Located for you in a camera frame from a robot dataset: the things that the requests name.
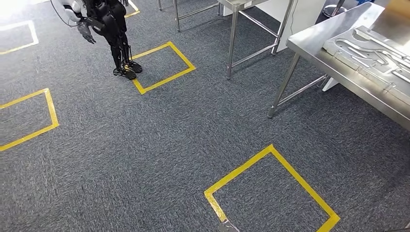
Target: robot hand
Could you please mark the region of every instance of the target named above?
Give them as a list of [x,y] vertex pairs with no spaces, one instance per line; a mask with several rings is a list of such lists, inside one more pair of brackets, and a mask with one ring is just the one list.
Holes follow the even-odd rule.
[[128,0],[121,0],[121,3],[122,3],[124,6],[128,6]]
[[91,31],[89,30],[89,24],[87,22],[81,22],[78,26],[78,31],[80,34],[86,39],[88,42],[94,44],[96,41],[91,35]]

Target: yellow tape square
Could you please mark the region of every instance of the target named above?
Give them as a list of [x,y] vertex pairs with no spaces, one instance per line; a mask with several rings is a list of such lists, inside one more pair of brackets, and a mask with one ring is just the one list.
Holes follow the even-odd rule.
[[128,4],[135,10],[135,12],[126,14],[124,18],[128,18],[128,17],[131,17],[133,15],[140,13],[140,10],[138,9],[138,7],[131,0],[128,0]]
[[32,139],[32,138],[34,138],[34,137],[36,137],[36,136],[38,136],[38,135],[40,135],[44,132],[47,132],[47,131],[49,131],[51,129],[54,129],[54,128],[59,126],[59,121],[57,120],[56,110],[54,109],[53,99],[51,98],[50,90],[48,88],[45,88],[45,89],[39,90],[37,92],[31,93],[27,96],[21,97],[21,98],[16,99],[16,100],[13,100],[13,101],[11,101],[9,103],[6,103],[4,105],[0,105],[0,109],[4,109],[6,107],[17,104],[21,101],[27,100],[29,98],[32,98],[32,97],[37,96],[37,95],[42,94],[42,93],[45,94],[45,100],[47,101],[48,111],[49,111],[50,117],[51,117],[51,125],[48,126],[48,127],[43,128],[41,130],[38,130],[36,132],[33,132],[29,135],[26,135],[21,139],[17,139],[17,140],[14,140],[13,142],[10,142],[8,144],[1,145],[0,146],[0,151],[4,151],[6,149],[9,149],[10,147],[16,146],[16,145],[18,145],[18,144],[20,144],[24,141]]
[[312,187],[296,172],[296,170],[285,160],[285,158],[279,154],[279,152],[269,145],[267,148],[256,154],[254,157],[250,158],[243,165],[233,170],[231,173],[227,174],[220,181],[212,185],[210,188],[205,190],[204,194],[206,199],[211,204],[215,213],[218,215],[221,221],[227,220],[225,213],[222,208],[215,200],[213,194],[226,185],[229,181],[233,180],[239,174],[244,172],[250,166],[254,165],[257,161],[271,153],[275,158],[283,165],[283,167],[288,170],[288,172],[295,178],[295,180],[309,193],[309,195],[320,205],[320,207],[329,215],[329,219],[317,230],[317,232],[328,232],[330,231],[336,223],[340,220],[340,217],[327,205],[327,203],[312,189]]
[[17,51],[17,50],[20,50],[20,49],[23,49],[23,48],[30,47],[32,45],[38,44],[39,41],[38,41],[38,38],[37,38],[36,30],[34,28],[34,23],[31,20],[23,21],[23,22],[19,22],[19,23],[14,23],[14,24],[9,24],[9,25],[6,25],[6,26],[1,26],[0,31],[10,30],[10,29],[17,28],[17,27],[22,27],[22,26],[25,26],[25,25],[27,25],[30,29],[31,37],[33,38],[33,42],[29,43],[29,44],[26,44],[26,45],[23,45],[23,46],[20,46],[20,47],[12,48],[12,49],[4,51],[4,52],[0,51],[0,55],[4,55],[4,54],[10,53],[10,52],[14,52],[14,51]]
[[159,50],[164,49],[164,48],[166,48],[166,47],[171,47],[172,50],[173,50],[175,53],[177,53],[178,56],[185,62],[185,64],[188,66],[188,68],[185,69],[184,71],[181,71],[181,72],[179,72],[179,73],[177,73],[177,74],[175,74],[175,75],[173,75],[173,76],[170,76],[170,77],[168,77],[168,78],[166,78],[166,79],[164,79],[164,80],[162,80],[162,81],[159,81],[159,82],[157,82],[157,83],[155,83],[155,84],[153,84],[153,85],[151,85],[151,86],[149,86],[149,87],[146,87],[146,88],[142,87],[142,85],[138,82],[137,79],[132,80],[132,82],[134,83],[135,87],[137,87],[138,91],[140,91],[141,94],[144,94],[144,93],[146,93],[146,92],[148,92],[148,91],[150,91],[150,90],[153,90],[153,89],[155,89],[155,88],[158,87],[158,86],[162,86],[163,84],[168,83],[168,82],[170,82],[170,81],[172,81],[172,80],[174,80],[174,79],[176,79],[176,78],[178,78],[178,77],[180,77],[180,76],[182,76],[182,75],[184,75],[184,74],[187,74],[187,73],[189,73],[189,72],[191,72],[191,71],[193,71],[193,70],[196,69],[195,66],[184,56],[184,54],[181,53],[181,51],[180,51],[171,41],[169,41],[169,42],[167,42],[166,44],[163,44],[163,45],[161,45],[161,46],[159,46],[159,47],[153,48],[153,49],[151,49],[151,50],[149,50],[149,51],[146,51],[146,52],[143,52],[143,53],[141,53],[141,54],[135,55],[135,56],[132,57],[132,59],[137,59],[137,58],[139,58],[139,57],[143,57],[143,56],[145,56],[145,55],[148,55],[148,54],[150,54],[150,53],[159,51]]

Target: gray carpet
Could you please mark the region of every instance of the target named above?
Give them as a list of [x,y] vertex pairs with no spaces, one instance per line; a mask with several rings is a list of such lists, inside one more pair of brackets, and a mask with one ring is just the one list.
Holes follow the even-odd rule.
[[[213,1],[180,2],[184,13]],[[292,51],[261,55],[227,81],[230,17],[210,10],[181,21],[177,33],[171,1],[162,13],[156,1],[134,3],[141,12],[127,19],[132,53],[172,41],[197,68],[144,95],[112,75],[103,38],[87,43],[49,2],[2,18],[0,25],[33,20],[40,42],[0,56],[1,103],[49,88],[60,123],[1,152],[3,231],[216,232],[220,221],[204,190],[269,144],[340,216],[332,231],[408,223],[409,131],[342,86],[313,88],[268,119]],[[1,43],[20,45],[24,33],[1,32]],[[247,46],[237,46],[235,59],[271,42],[240,17],[237,44]],[[137,62],[145,87],[186,68],[170,49]],[[289,91],[320,75],[302,60]],[[42,102],[39,95],[2,110],[2,143],[48,125]],[[243,232],[314,232],[328,218],[272,156],[215,198]]]

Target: black humanoid robot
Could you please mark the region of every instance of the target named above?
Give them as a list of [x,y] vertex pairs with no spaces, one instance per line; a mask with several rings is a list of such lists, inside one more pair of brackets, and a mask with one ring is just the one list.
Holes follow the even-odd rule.
[[124,18],[128,0],[121,0],[123,4],[118,0],[82,0],[83,7],[87,10],[87,17],[82,15],[79,1],[59,0],[69,19],[77,23],[74,26],[88,42],[95,43],[89,29],[91,26],[95,33],[104,36],[110,44],[116,66],[113,74],[130,80],[135,79],[136,73],[142,72],[142,67],[130,58],[131,47],[125,34],[127,26]]

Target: stainless steel table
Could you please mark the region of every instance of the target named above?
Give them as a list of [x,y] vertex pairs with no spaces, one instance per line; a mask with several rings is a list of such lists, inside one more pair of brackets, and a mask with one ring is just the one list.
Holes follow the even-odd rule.
[[[225,7],[227,7],[228,9],[230,9],[233,12],[233,16],[232,16],[232,27],[231,27],[231,42],[229,45],[229,56],[228,56],[228,75],[227,78],[231,78],[231,74],[232,74],[232,68],[235,67],[238,64],[241,64],[267,50],[272,49],[271,53],[275,54],[276,51],[278,50],[278,46],[279,46],[279,42],[280,39],[282,37],[283,31],[285,30],[285,26],[287,23],[287,20],[289,18],[289,15],[291,13],[291,9],[293,6],[293,2],[294,0],[289,0],[289,4],[288,4],[288,8],[285,12],[285,16],[284,19],[282,21],[282,23],[280,24],[280,27],[278,29],[277,32],[272,31],[271,29],[269,29],[267,26],[265,26],[264,24],[262,24],[261,22],[259,22],[258,20],[256,20],[255,18],[253,18],[252,16],[250,16],[249,14],[243,12],[243,10],[254,7],[260,3],[266,2],[269,0],[218,0],[217,3],[212,4],[210,6],[207,6],[205,8],[199,9],[197,11],[191,12],[189,14],[185,14],[183,16],[179,16],[178,14],[178,4],[177,1],[174,0],[174,8],[175,8],[175,21],[176,21],[176,30],[178,32],[180,32],[180,25],[179,25],[179,21],[181,19],[187,18],[189,16],[195,15],[197,13],[212,9],[214,7],[218,8],[218,15],[220,15],[220,10],[221,10],[221,4],[224,5]],[[159,6],[159,10],[161,11],[161,0],[158,0],[158,6]],[[235,35],[236,35],[236,24],[238,21],[238,14],[242,14],[243,16],[245,16],[247,19],[249,19],[250,21],[254,22],[256,25],[258,25],[259,27],[261,27],[262,29],[266,30],[267,32],[269,32],[271,35],[273,35],[275,37],[275,41],[272,45],[269,45],[243,59],[240,59],[239,61],[233,62],[233,56],[234,56],[234,44],[235,44]]]
[[370,28],[410,50],[410,20],[390,11],[384,11],[383,7],[370,2],[301,31],[289,37],[287,41],[287,46],[295,51],[296,55],[279,88],[272,108],[269,110],[269,117],[274,115],[279,105],[326,79],[326,75],[322,76],[281,100],[298,60],[302,56],[389,118],[410,130],[410,105],[322,49],[326,40],[358,26]]

